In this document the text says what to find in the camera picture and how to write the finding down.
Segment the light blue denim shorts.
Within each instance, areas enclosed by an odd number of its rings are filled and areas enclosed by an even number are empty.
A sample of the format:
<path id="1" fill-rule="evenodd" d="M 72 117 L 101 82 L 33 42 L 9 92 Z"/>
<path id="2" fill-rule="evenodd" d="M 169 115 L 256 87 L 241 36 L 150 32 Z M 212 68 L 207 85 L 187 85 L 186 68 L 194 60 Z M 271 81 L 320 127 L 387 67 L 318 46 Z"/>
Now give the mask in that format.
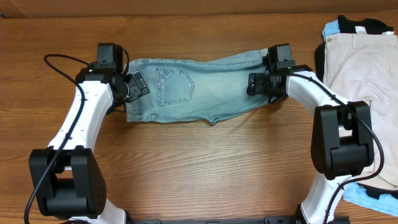
<path id="1" fill-rule="evenodd" d="M 126 105 L 128 122 L 174 123 L 237 117 L 268 103 L 264 95 L 246 93 L 250 73 L 263 73 L 267 49 L 250 50 L 207 62 L 141 58 L 129 63 L 149 94 Z"/>

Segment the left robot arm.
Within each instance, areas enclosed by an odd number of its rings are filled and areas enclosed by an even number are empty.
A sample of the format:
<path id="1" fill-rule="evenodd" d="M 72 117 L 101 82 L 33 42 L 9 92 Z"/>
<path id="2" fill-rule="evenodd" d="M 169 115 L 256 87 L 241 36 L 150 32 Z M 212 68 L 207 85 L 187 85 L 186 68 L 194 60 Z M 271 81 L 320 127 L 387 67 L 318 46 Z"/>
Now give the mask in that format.
<path id="1" fill-rule="evenodd" d="M 150 90 L 139 72 L 128 71 L 129 55 L 120 45 L 98 44 L 96 60 L 84 65 L 75 78 L 60 72 L 75 85 L 75 96 L 56 136 L 29 156 L 34 189 L 25 207 L 25 223 L 34 202 L 43 216 L 62 223 L 132 222 L 127 210 L 107 198 L 94 150 L 104 117 Z"/>

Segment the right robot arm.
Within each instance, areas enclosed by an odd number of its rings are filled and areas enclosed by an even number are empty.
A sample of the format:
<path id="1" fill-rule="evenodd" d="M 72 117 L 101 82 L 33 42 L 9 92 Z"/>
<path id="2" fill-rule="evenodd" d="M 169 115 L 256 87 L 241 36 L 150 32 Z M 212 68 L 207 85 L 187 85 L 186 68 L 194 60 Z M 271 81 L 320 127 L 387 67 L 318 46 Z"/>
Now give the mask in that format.
<path id="1" fill-rule="evenodd" d="M 332 92 L 307 65 L 297 65 L 289 44 L 275 45 L 262 59 L 266 70 L 250 73 L 246 93 L 268 96 L 270 104 L 291 97 L 313 115 L 310 153 L 316 175 L 307 198 L 292 217 L 266 223 L 349 223 L 335 217 L 344 186 L 374 160 L 369 106 Z"/>

